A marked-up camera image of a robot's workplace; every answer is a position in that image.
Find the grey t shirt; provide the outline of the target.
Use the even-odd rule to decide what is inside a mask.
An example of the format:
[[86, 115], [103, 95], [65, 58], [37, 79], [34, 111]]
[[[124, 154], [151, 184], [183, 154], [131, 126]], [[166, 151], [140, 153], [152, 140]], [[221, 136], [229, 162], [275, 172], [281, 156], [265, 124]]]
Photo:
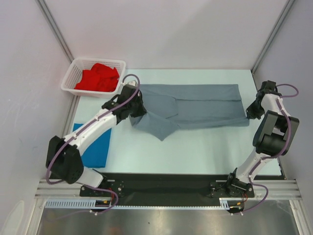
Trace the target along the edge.
[[131, 125], [160, 141], [178, 130], [249, 126], [237, 84], [143, 84], [140, 91], [147, 113]]

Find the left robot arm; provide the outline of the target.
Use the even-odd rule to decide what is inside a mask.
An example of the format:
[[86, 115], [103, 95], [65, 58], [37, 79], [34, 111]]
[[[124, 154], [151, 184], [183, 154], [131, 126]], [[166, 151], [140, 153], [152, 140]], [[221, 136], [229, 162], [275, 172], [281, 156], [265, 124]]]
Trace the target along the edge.
[[48, 145], [46, 158], [46, 181], [53, 184], [49, 176], [58, 177], [58, 182], [85, 185], [96, 194], [104, 195], [108, 183], [104, 176], [84, 166], [82, 155], [103, 133], [129, 117], [146, 114], [139, 83], [133, 81], [123, 85], [120, 94], [102, 105], [100, 111], [77, 130], [60, 138], [54, 136]]

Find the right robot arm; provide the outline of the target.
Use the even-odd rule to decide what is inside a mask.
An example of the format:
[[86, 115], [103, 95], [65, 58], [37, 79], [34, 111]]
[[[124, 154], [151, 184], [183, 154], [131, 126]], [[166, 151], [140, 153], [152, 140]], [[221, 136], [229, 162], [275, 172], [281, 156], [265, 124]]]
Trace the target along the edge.
[[240, 197], [253, 192], [253, 180], [270, 161], [286, 155], [299, 126], [283, 104], [284, 96], [273, 81], [265, 81], [256, 99], [246, 109], [248, 119], [260, 119], [254, 135], [253, 151], [245, 162], [230, 173], [225, 184], [230, 197]]

